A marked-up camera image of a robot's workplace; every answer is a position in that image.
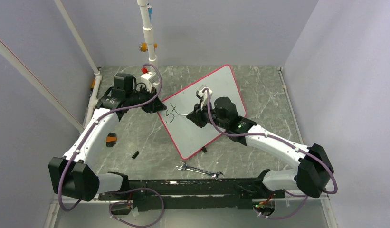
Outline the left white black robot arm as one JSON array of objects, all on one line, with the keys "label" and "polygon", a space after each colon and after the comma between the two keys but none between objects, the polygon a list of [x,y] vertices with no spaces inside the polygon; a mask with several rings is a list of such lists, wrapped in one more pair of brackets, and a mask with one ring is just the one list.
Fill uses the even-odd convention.
[{"label": "left white black robot arm", "polygon": [[97,194],[112,193],[125,199],[130,193],[126,174],[108,172],[96,174],[91,166],[100,152],[101,143],[131,109],[140,108],[146,113],[165,110],[159,99],[162,78],[157,72],[141,75],[140,81],[131,74],[117,74],[114,83],[98,100],[88,126],[62,157],[53,157],[49,174],[59,204],[63,197],[77,202],[91,201]]}]

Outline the red framed whiteboard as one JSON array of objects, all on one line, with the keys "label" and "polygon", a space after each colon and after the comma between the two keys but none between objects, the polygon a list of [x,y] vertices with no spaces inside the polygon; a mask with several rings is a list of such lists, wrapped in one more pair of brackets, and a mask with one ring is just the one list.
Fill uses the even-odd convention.
[{"label": "red framed whiteboard", "polygon": [[158,112],[158,116],[180,157],[185,160],[201,151],[203,146],[210,144],[221,136],[211,124],[199,128],[185,116],[178,115],[193,111],[194,105],[199,103],[196,91],[202,85],[206,85],[212,90],[210,100],[212,103],[219,97],[228,97],[236,105],[240,116],[245,117],[247,115],[240,89],[230,65],[217,68],[165,98],[162,102],[167,109]]}]

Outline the black marker cap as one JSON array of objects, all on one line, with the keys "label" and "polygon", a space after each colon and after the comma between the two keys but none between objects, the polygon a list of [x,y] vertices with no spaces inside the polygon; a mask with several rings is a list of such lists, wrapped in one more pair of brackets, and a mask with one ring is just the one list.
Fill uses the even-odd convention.
[{"label": "black marker cap", "polygon": [[134,154],[133,154],[133,156],[132,156],[132,159],[136,159],[136,157],[139,155],[139,151],[136,151]]}]

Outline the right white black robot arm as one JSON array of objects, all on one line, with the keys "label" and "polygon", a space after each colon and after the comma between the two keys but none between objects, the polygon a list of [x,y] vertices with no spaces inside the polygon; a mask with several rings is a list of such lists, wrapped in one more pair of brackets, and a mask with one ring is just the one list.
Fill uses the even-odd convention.
[{"label": "right white black robot arm", "polygon": [[304,196],[312,198],[318,198],[322,193],[338,192],[333,166],[322,146],[294,143],[269,132],[256,122],[240,116],[236,105],[228,97],[218,98],[214,108],[205,105],[202,100],[186,117],[200,128],[211,124],[230,140],[263,150],[292,167],[290,170],[262,171],[255,184],[255,191],[261,197],[267,197],[276,190],[300,190]]}]

